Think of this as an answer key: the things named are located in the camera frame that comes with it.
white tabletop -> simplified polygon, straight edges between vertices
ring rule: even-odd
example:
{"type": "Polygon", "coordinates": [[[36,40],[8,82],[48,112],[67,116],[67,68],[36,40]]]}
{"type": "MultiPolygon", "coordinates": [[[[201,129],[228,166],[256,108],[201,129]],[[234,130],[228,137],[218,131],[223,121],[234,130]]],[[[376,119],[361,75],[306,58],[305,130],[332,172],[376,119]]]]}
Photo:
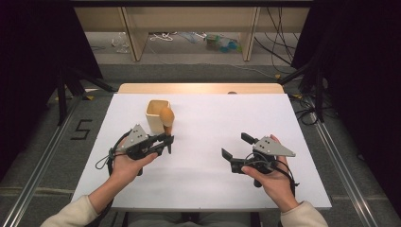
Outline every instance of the white tabletop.
{"type": "Polygon", "coordinates": [[[274,134],[296,153],[288,164],[294,174],[296,198],[316,208],[331,203],[313,163],[294,111],[284,94],[268,95],[134,95],[116,94],[107,111],[73,201],[108,178],[107,167],[96,162],[135,124],[151,133],[145,116],[151,99],[167,99],[175,114],[172,153],[148,166],[114,199],[113,208],[135,211],[256,211],[277,208],[253,179],[231,172],[221,156],[225,148],[245,158],[252,146],[242,132],[255,138],[274,134]]]}

floor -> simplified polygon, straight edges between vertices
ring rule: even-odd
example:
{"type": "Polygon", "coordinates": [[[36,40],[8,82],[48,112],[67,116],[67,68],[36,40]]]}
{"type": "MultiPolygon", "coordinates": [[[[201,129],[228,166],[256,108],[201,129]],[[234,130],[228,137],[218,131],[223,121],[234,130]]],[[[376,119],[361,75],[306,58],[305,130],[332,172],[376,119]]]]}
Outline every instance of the floor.
{"type": "MultiPolygon", "coordinates": [[[[168,34],[168,37],[165,37],[165,39],[169,41],[159,38],[151,40],[150,38],[153,39],[154,36],[150,34],[144,55],[137,62],[133,62],[131,54],[124,53],[127,49],[124,49],[124,47],[116,42],[121,36],[124,37],[123,35],[119,33],[87,33],[87,38],[99,65],[218,64],[230,65],[239,71],[251,70],[272,79],[285,77],[288,71],[293,71],[293,69],[283,67],[288,66],[286,61],[291,61],[291,56],[287,50],[282,45],[274,44],[274,42],[269,40],[269,38],[274,40],[275,34],[257,34],[256,39],[267,49],[277,54],[278,57],[273,57],[261,44],[255,42],[250,61],[243,61],[242,55],[236,50],[223,53],[218,49],[210,48],[206,45],[203,38],[192,33],[168,34]],[[270,68],[274,65],[276,68],[274,70],[264,70],[263,65],[270,68]]],[[[237,39],[234,33],[219,33],[218,35],[234,40],[237,39]]],[[[287,46],[296,47],[299,34],[286,33],[284,36],[287,46]]],[[[293,53],[294,49],[289,48],[289,51],[293,53]]],[[[111,76],[106,76],[105,80],[114,81],[111,76]]],[[[289,94],[297,94],[297,84],[299,81],[300,79],[293,80],[285,86],[285,91],[289,94]]],[[[111,98],[102,94],[98,95],[98,97],[111,98]]],[[[292,102],[294,112],[302,111],[305,108],[304,102],[313,103],[313,100],[294,99],[292,102]]],[[[78,105],[77,113],[91,110],[91,107],[88,107],[88,105],[91,104],[87,104],[85,107],[78,105]]],[[[32,150],[32,153],[36,153],[37,157],[46,149],[48,145],[47,141],[51,139],[53,133],[57,130],[55,122],[58,119],[57,108],[55,107],[57,107],[57,102],[54,100],[50,101],[49,110],[52,113],[48,113],[47,117],[44,117],[42,124],[38,126],[38,134],[31,138],[29,150],[32,150]]],[[[94,117],[101,119],[103,114],[94,113],[94,117]]],[[[304,118],[304,121],[313,122],[313,117],[313,114],[309,114],[304,118]]],[[[322,211],[323,216],[331,226],[401,226],[399,217],[393,211],[380,186],[376,183],[372,173],[370,173],[369,168],[364,165],[362,160],[358,159],[355,145],[346,129],[340,123],[340,119],[336,118],[335,111],[326,112],[325,118],[326,121],[323,124],[318,123],[313,126],[307,126],[307,124],[300,123],[324,187],[333,202],[332,209],[322,211]],[[363,202],[368,203],[368,206],[359,208],[358,206],[363,202]]],[[[91,145],[82,144],[82,147],[90,149],[91,145]]],[[[16,198],[21,193],[22,187],[28,181],[27,178],[19,178],[18,176],[29,176],[29,171],[32,171],[36,166],[36,162],[31,161],[30,155],[32,154],[22,154],[16,163],[25,167],[21,168],[20,171],[15,169],[11,171],[7,180],[0,184],[1,214],[7,214],[10,211],[12,205],[15,204],[16,198]]],[[[63,167],[68,169],[67,161],[59,160],[58,165],[63,165],[63,167]]],[[[50,165],[45,175],[49,175],[51,170],[53,170],[52,165],[50,165]]],[[[70,196],[73,192],[74,189],[69,188],[68,185],[55,185],[51,188],[39,186],[36,188],[35,196],[27,208],[28,212],[22,217],[20,226],[29,226],[29,222],[33,221],[35,216],[46,217],[52,214],[54,210],[60,210],[63,204],[70,201],[70,196]]],[[[123,215],[115,213],[115,216],[117,217],[116,222],[114,222],[114,213],[112,213],[105,219],[102,226],[119,226],[123,215]]],[[[278,216],[277,211],[260,213],[263,226],[276,226],[278,216]]],[[[4,221],[5,217],[6,215],[2,215],[0,218],[4,221]]]]}

cup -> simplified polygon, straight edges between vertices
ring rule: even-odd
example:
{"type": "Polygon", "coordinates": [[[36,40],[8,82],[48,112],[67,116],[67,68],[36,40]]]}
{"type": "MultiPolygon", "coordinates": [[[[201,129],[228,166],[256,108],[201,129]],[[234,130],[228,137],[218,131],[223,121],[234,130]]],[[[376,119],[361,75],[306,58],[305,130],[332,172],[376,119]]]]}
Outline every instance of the cup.
{"type": "Polygon", "coordinates": [[[152,99],[148,103],[147,111],[146,111],[146,116],[148,120],[148,124],[150,127],[150,130],[153,133],[160,134],[165,132],[165,128],[163,127],[163,122],[160,119],[160,111],[164,107],[170,107],[170,102],[168,100],[162,100],[162,99],[152,99]]]}

white sleeve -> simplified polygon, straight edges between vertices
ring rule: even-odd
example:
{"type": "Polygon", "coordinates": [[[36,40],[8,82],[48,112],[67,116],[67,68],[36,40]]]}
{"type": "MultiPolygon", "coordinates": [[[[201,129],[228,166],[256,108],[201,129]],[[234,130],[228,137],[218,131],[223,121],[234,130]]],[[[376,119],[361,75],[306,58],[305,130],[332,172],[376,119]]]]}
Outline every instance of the white sleeve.
{"type": "Polygon", "coordinates": [[[303,201],[296,208],[281,214],[281,223],[284,227],[292,226],[328,226],[324,217],[308,201],[303,201]]]}
{"type": "Polygon", "coordinates": [[[82,196],[60,210],[57,215],[48,218],[41,226],[85,226],[97,218],[97,213],[88,196],[82,196]]]}

gray floor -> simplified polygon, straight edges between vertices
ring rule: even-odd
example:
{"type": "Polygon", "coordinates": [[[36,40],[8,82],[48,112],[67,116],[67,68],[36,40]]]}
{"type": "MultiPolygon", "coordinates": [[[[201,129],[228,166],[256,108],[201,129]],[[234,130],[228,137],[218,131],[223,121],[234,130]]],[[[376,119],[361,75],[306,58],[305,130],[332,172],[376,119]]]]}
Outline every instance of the gray floor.
{"type": "MultiPolygon", "coordinates": [[[[224,33],[226,37],[236,39],[236,34],[224,33]]],[[[207,48],[205,42],[199,38],[194,44],[180,35],[171,35],[172,42],[155,40],[149,41],[145,54],[141,61],[132,62],[130,54],[116,53],[116,47],[112,46],[112,39],[118,37],[118,33],[87,33],[88,40],[94,49],[96,60],[102,70],[104,81],[113,87],[118,87],[123,82],[138,81],[141,75],[133,66],[145,67],[152,65],[153,70],[143,71],[148,78],[157,74],[158,77],[166,75],[172,78],[175,74],[180,77],[191,77],[197,70],[204,69],[205,65],[215,65],[217,72],[233,75],[246,75],[254,80],[274,81],[277,75],[284,77],[286,74],[278,72],[272,64],[277,65],[279,70],[289,69],[283,61],[274,58],[271,54],[261,48],[257,43],[253,46],[253,54],[250,61],[243,61],[242,55],[236,51],[221,53],[218,50],[207,48]]],[[[265,34],[257,34],[257,39],[267,48],[272,49],[265,34]]],[[[288,45],[296,46],[297,40],[293,34],[286,34],[288,45]]],[[[274,52],[289,61],[286,51],[281,46],[275,46],[274,52]]],[[[299,79],[286,84],[285,91],[289,94],[297,94],[299,79]]],[[[92,84],[83,81],[85,88],[96,88],[92,84]]],[[[63,134],[57,151],[40,181],[35,195],[33,196],[19,226],[38,226],[50,215],[59,211],[67,204],[74,193],[78,183],[80,172],[86,164],[87,157],[92,149],[96,135],[100,129],[101,121],[106,114],[112,94],[104,91],[92,91],[87,94],[89,99],[81,100],[71,122],[63,134]],[[71,140],[74,136],[82,136],[75,131],[76,125],[82,119],[91,119],[96,124],[85,125],[91,130],[86,140],[71,140]]],[[[305,104],[299,99],[292,101],[294,112],[303,110],[305,104]]],[[[312,120],[311,115],[305,117],[305,121],[312,120]]],[[[377,184],[374,176],[363,161],[357,158],[357,149],[350,138],[347,130],[336,117],[333,110],[324,112],[324,126],[327,127],[339,154],[341,155],[347,170],[350,172],[355,184],[367,201],[377,226],[401,226],[399,217],[393,211],[388,199],[377,184]]],[[[25,152],[19,154],[6,178],[0,183],[0,219],[4,222],[7,213],[18,198],[21,189],[26,185],[31,172],[39,162],[40,157],[53,133],[57,128],[58,104],[56,96],[49,99],[49,109],[44,114],[36,132],[26,144],[25,152]]],[[[315,161],[316,168],[322,178],[327,194],[332,200],[333,207],[330,210],[321,211],[330,226],[367,226],[361,221],[357,214],[355,204],[352,202],[341,177],[332,162],[327,145],[323,142],[317,125],[307,126],[300,121],[305,140],[315,161]]],[[[101,226],[121,226],[123,213],[111,212],[102,222],[101,226]]],[[[276,210],[267,210],[260,213],[263,226],[276,226],[279,213],[276,210]]]]}

